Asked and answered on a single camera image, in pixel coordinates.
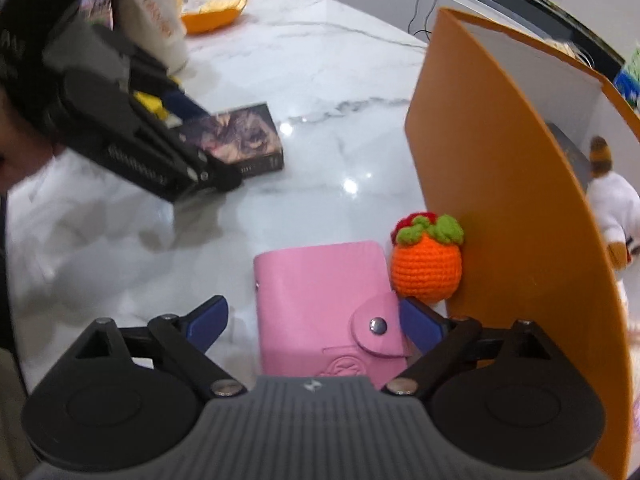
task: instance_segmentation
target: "marble tabletop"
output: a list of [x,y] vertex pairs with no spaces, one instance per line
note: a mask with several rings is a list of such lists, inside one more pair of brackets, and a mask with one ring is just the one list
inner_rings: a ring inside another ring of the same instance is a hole
[[259,370],[254,256],[372,239],[424,208],[404,137],[423,42],[333,0],[249,0],[235,25],[188,40],[178,74],[211,112],[267,102],[285,169],[171,206],[75,153],[10,193],[8,280],[33,388],[95,317],[142,326],[224,295],[207,355]]

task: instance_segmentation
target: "screw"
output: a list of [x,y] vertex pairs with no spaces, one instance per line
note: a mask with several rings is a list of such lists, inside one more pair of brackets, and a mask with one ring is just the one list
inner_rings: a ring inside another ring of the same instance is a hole
[[217,397],[233,397],[242,391],[242,384],[235,379],[220,379],[211,385],[211,391]]
[[418,391],[418,383],[406,377],[396,377],[386,384],[386,389],[394,395],[413,395]]

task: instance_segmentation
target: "pink card holder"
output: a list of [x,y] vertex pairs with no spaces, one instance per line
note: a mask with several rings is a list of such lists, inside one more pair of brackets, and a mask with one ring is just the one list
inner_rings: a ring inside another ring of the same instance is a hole
[[369,376],[406,368],[385,255],[375,242],[284,249],[254,260],[262,372]]

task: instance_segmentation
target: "brown plush tail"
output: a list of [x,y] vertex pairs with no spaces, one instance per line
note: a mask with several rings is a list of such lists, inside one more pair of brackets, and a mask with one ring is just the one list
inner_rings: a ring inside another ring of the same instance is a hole
[[606,175],[611,171],[613,167],[611,150],[609,149],[607,141],[602,137],[593,137],[593,139],[591,139],[589,160],[591,161],[591,176],[593,178]]

